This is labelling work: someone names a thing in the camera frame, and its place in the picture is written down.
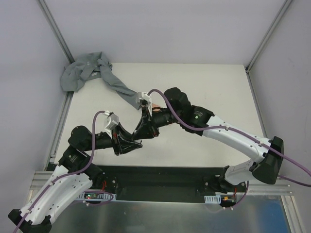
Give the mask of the mannequin hand with pink nails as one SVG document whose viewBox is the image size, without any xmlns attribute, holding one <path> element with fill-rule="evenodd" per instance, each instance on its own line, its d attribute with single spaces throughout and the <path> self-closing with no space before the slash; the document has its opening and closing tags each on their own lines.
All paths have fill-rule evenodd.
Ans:
<svg viewBox="0 0 311 233">
<path fill-rule="evenodd" d="M 157 104 L 152 104 L 152 112 L 160 112 L 161 111 L 161 107 Z"/>
</svg>

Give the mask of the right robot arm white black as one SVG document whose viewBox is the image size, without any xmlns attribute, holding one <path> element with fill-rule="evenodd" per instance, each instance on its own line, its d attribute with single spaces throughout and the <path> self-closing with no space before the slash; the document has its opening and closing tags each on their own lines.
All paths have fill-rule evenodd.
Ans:
<svg viewBox="0 0 311 233">
<path fill-rule="evenodd" d="M 265 184 L 275 184 L 282 157 L 284 142 L 279 137 L 273 139 L 249 135 L 233 128 L 232 125 L 215 115 L 212 111 L 192 105 L 186 93 L 173 87 L 162 93 L 166 107 L 152 110 L 151 94 L 139 92 L 137 104 L 141 106 L 141 119 L 133 132 L 133 139 L 151 139 L 159 136 L 159 128 L 177 123 L 185 131 L 211 138 L 230 146 L 246 155 L 249 160 L 235 166 L 225 166 L 210 188 L 227 193 L 235 186 L 258 180 Z"/>
</svg>

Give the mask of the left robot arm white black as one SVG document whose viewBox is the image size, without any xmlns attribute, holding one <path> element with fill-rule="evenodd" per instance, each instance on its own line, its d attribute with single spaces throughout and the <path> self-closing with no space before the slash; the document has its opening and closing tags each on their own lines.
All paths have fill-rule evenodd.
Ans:
<svg viewBox="0 0 311 233">
<path fill-rule="evenodd" d="M 35 197 L 21 209 L 13 209 L 8 217 L 16 230 L 24 233 L 48 233 L 57 217 L 82 193 L 91 189 L 92 194 L 103 194 L 112 201 L 116 180 L 91 163 L 88 151 L 112 148 L 116 155 L 142 148 L 140 141 L 121 125 L 106 132 L 92 134 L 85 126 L 71 131 L 69 147 L 65 150 L 53 174 Z"/>
</svg>

